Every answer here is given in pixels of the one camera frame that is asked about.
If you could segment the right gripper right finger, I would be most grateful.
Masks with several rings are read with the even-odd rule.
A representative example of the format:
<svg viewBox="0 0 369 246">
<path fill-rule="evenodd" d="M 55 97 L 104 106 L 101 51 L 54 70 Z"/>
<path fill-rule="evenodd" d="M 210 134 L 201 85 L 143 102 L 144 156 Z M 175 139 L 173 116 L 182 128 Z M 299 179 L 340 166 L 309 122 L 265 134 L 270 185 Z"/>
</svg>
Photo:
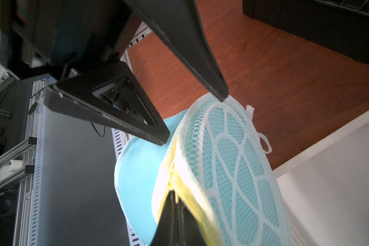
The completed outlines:
<svg viewBox="0 0 369 246">
<path fill-rule="evenodd" d="M 177 204 L 177 221 L 179 246 L 206 245 L 198 222 L 181 200 Z"/>
</svg>

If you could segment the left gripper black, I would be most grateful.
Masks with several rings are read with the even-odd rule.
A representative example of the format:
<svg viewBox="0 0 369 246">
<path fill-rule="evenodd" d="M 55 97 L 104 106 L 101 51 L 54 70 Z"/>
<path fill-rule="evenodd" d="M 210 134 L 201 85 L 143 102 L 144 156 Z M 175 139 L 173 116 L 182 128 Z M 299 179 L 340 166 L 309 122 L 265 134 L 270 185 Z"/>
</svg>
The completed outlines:
<svg viewBox="0 0 369 246">
<path fill-rule="evenodd" d="M 17 80 L 61 80 L 124 54 L 141 25 L 125 1 L 0 1 L 0 62 Z M 46 89 L 51 111 L 164 145 L 170 131 L 124 61 Z"/>
</svg>

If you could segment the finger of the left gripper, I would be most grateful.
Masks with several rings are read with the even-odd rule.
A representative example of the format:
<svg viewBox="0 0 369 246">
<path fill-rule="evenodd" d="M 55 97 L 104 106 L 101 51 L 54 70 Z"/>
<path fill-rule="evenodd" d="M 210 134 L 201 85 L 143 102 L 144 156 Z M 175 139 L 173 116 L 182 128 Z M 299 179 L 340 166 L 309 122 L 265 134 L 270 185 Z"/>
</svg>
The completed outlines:
<svg viewBox="0 0 369 246">
<path fill-rule="evenodd" d="M 219 101 L 228 85 L 208 45 L 195 1 L 126 1 L 187 69 Z"/>
</svg>

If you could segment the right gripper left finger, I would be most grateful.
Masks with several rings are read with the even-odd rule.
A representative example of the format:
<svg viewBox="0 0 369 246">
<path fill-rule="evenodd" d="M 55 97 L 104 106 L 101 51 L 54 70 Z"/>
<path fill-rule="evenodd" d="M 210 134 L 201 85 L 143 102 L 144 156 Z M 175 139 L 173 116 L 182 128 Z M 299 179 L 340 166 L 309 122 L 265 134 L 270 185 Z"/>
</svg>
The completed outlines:
<svg viewBox="0 0 369 246">
<path fill-rule="evenodd" d="M 175 192 L 170 191 L 163 206 L 151 246 L 177 246 L 178 221 Z"/>
</svg>

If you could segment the teal mesh laundry bag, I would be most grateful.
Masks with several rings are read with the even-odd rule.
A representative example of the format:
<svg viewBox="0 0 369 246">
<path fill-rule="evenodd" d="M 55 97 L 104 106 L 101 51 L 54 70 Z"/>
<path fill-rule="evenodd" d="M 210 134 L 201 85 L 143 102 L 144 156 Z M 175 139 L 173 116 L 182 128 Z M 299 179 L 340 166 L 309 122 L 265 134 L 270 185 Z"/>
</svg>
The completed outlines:
<svg viewBox="0 0 369 246">
<path fill-rule="evenodd" d="M 254 108 L 211 93 L 167 118 L 168 142 L 132 137 L 114 187 L 126 221 L 146 245 L 163 225 L 169 194 L 208 246 L 290 246 L 287 210 L 253 125 Z"/>
</svg>

